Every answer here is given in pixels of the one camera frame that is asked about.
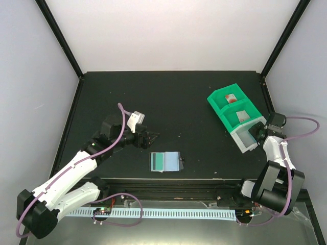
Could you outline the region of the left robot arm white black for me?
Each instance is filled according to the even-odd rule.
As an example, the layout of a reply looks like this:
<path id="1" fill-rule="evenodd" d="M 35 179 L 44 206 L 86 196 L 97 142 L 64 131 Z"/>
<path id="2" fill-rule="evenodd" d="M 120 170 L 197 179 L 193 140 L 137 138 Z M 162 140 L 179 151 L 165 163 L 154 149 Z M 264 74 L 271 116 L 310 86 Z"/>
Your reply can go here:
<path id="1" fill-rule="evenodd" d="M 134 112 L 129 118 L 108 117 L 101 129 L 84 144 L 74 158 L 48 181 L 32 191 L 22 190 L 17 196 L 17 237 L 49 235 L 67 214 L 87 203 L 103 204 L 109 200 L 106 183 L 94 177 L 78 189 L 72 188 L 88 173 L 107 160 L 115 148 L 133 145 L 147 149 L 159 137 L 142 124 L 144 115 Z M 29 232 L 20 234 L 24 225 Z"/>

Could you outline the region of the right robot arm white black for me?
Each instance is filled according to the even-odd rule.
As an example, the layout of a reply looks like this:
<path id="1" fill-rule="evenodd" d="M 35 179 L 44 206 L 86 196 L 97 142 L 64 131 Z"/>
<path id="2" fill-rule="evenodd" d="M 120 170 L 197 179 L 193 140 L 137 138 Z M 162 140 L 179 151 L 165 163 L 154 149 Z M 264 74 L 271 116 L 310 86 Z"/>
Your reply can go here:
<path id="1" fill-rule="evenodd" d="M 249 201 L 260 204 L 276 215 L 288 215 L 295 205 L 305 180 L 304 173 L 292 164 L 287 137 L 282 132 L 286 116 L 272 112 L 238 127 L 231 134 L 242 153 L 260 147 L 267 163 L 257 180 L 242 179 L 232 193 L 233 202 L 243 206 Z"/>

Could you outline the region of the white card black stripe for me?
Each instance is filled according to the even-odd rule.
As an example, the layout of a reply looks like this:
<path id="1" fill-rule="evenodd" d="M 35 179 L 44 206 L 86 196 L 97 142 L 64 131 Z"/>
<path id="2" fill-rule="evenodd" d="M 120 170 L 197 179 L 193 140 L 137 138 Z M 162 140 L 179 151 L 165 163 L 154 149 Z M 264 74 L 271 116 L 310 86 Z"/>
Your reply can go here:
<path id="1" fill-rule="evenodd" d="M 236 115 L 240 123 L 243 123 L 250 119 L 250 116 L 245 110 L 236 112 Z"/>

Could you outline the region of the black card holder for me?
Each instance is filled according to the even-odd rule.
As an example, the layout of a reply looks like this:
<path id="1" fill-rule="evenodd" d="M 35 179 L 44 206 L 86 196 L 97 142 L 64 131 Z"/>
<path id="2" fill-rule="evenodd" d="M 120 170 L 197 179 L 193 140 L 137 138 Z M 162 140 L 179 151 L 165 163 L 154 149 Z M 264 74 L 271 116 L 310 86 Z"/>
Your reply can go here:
<path id="1" fill-rule="evenodd" d="M 184 169 L 184 159 L 181 157 L 180 152 L 152 152 L 152 153 L 164 153 L 164 172 L 179 172 Z"/>

